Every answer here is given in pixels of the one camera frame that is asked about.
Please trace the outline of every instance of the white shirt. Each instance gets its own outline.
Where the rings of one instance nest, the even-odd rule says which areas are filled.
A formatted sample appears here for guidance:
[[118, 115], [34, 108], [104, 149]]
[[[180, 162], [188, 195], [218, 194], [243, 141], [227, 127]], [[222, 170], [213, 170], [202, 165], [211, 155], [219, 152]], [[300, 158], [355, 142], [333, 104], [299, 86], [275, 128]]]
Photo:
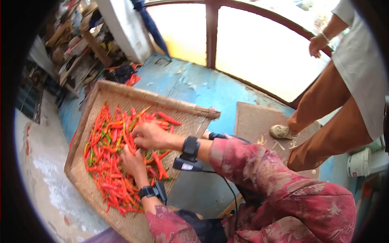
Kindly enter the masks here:
[[388, 94], [380, 50], [348, 0], [340, 0], [332, 13], [350, 26], [350, 32], [332, 53], [332, 61], [357, 103], [367, 132], [375, 140], [384, 133], [385, 95]]

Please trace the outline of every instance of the black cable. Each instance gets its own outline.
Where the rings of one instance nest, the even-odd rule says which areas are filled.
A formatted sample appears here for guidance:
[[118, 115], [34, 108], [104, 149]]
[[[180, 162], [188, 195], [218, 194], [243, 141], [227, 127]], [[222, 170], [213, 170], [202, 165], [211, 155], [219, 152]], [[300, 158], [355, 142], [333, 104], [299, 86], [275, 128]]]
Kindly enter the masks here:
[[[218, 175], [218, 173], [216, 173], [215, 171], [210, 171], [210, 170], [202, 170], [201, 172], [214, 173], [214, 174]], [[230, 188], [232, 194], [234, 195], [234, 201], [235, 201], [235, 231], [237, 231], [238, 230], [238, 202], [237, 202], [237, 196], [235, 195], [234, 190], [232, 190], [230, 184], [227, 182], [227, 179], [225, 177], [223, 177], [223, 176], [221, 176], [221, 178], [224, 179], [224, 181], [227, 183], [227, 186]]]

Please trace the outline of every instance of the concrete floor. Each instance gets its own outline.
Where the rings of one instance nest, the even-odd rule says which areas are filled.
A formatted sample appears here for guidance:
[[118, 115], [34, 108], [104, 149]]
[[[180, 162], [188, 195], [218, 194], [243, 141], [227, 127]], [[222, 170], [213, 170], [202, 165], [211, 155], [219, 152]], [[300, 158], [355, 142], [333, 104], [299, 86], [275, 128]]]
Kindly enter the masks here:
[[[168, 62], [160, 54], [153, 54], [138, 75], [141, 80], [136, 88], [220, 110], [220, 119], [209, 125], [209, 129], [217, 133], [233, 134], [237, 101], [275, 108], [286, 116], [294, 112], [224, 74], [178, 59]], [[63, 172], [68, 143], [81, 117], [78, 111], [81, 100], [68, 95], [57, 113], [54, 97], [45, 92], [40, 125], [16, 113], [16, 145], [26, 188], [42, 221], [58, 242], [80, 242], [108, 227]], [[342, 165], [333, 158], [326, 161], [321, 167], [320, 179], [344, 183], [346, 173], [338, 166]], [[168, 203], [212, 218], [232, 200], [231, 191], [217, 175], [188, 172], [178, 178]]]
[[69, 149], [54, 101], [55, 97], [45, 91], [40, 124], [15, 110], [19, 166], [30, 199], [47, 231], [57, 242], [82, 242], [108, 225], [63, 172]]

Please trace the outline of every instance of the hand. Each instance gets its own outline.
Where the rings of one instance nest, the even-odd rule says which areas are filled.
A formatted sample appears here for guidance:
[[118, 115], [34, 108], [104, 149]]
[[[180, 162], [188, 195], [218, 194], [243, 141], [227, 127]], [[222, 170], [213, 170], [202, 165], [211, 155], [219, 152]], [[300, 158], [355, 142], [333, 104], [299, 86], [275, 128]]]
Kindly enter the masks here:
[[321, 56], [319, 50], [324, 49], [327, 46], [327, 40], [323, 35], [317, 35], [310, 39], [311, 43], [309, 44], [309, 54], [315, 58]]
[[136, 145], [146, 149], [168, 149], [174, 136], [153, 123], [138, 125], [132, 131]]
[[124, 170], [135, 178], [137, 184], [139, 180], [144, 178], [147, 180], [146, 165], [143, 162], [143, 157], [140, 154], [139, 149], [135, 152], [135, 154], [132, 154], [128, 145], [126, 145], [120, 157], [122, 159]]

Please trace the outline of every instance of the sneaker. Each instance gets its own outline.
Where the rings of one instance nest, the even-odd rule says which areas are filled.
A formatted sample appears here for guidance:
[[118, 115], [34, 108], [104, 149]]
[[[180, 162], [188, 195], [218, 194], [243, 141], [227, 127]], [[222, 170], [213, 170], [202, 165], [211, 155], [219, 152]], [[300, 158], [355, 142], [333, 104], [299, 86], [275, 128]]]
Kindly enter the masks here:
[[298, 137], [298, 134], [296, 136], [293, 136], [289, 127], [284, 125], [274, 125], [270, 128], [269, 132], [270, 135], [274, 138], [287, 138], [293, 140]]

